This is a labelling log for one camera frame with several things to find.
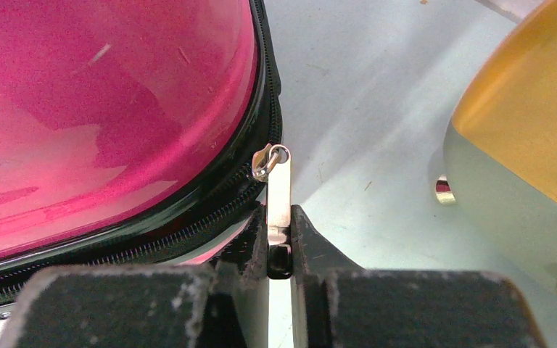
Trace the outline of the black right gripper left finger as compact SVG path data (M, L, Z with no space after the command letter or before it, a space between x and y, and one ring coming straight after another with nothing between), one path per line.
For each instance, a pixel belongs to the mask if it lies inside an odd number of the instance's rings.
M59 266L17 298L0 347L266 347L265 209L198 262Z

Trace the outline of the pink and teal kids suitcase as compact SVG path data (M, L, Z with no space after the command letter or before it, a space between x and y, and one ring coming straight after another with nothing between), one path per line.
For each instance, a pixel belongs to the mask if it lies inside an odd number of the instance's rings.
M0 321L36 272L235 223L282 138L262 1L0 1Z

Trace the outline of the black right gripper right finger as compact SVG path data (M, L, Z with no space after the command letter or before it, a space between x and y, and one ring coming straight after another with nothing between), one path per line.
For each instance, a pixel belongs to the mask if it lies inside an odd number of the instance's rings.
M296 347L544 347L527 301L483 271L359 266L292 207Z

